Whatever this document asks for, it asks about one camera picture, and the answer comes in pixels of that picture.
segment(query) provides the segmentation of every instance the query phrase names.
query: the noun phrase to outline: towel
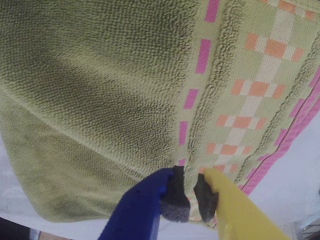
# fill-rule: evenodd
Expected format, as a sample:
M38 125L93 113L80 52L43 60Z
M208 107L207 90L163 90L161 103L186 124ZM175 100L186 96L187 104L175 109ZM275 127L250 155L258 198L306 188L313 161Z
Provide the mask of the towel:
M138 181L179 165L200 221L198 173L215 167L244 187L301 106L316 103L318 7L2 2L0 131L36 211L54 222L108 218Z

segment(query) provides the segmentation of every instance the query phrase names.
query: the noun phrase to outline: pink dashed line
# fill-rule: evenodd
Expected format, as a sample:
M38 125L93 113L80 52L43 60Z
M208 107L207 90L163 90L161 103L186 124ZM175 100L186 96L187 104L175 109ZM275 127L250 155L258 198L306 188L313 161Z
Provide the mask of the pink dashed line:
M249 172L248 176L245 177L245 179L251 178L251 176L255 173L256 170L257 170L256 168L252 168L251 171Z
M316 71L314 77L312 78L311 82L309 83L309 87L313 87L316 85L316 82L320 78L320 65L318 67L318 70Z
M298 113L299 109L301 108L302 104L304 103L304 101L305 100L303 98L300 98L298 100L298 102L296 103L296 105L292 109L292 112L290 113L290 118L294 118L297 115L297 113Z
M198 94L198 89L195 89L195 88L189 89L189 93L186 96L186 100L183 106L184 109L192 109L192 107L194 106L197 94Z
M210 52L211 40L201 39L198 62L196 64L195 73L204 74L207 68L208 57Z
M281 128L280 133L278 138L275 140L274 145L277 146L279 145L279 143L281 142L281 140L284 138L284 136L286 135L286 132L288 131L288 129L286 128Z
M181 121L180 122L180 130L179 130L179 145L180 146L185 144L185 142L186 142L187 128L188 128L188 122Z
M179 165L179 166L184 166L185 163L186 163L186 159L184 158L184 159L179 160L178 165Z
M265 155L262 155L261 157L258 158L258 161L263 161L265 160L267 157L269 157L271 155L271 153L266 153Z
M219 7L219 0L209 0L204 20L213 23L216 20Z

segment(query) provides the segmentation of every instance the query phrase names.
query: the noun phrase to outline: green towel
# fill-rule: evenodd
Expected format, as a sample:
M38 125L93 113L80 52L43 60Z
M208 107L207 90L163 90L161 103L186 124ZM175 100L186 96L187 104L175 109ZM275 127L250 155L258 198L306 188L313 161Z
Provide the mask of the green towel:
M314 1L2 1L0 131L36 211L108 218L181 165L199 221L198 173L246 184L313 90Z

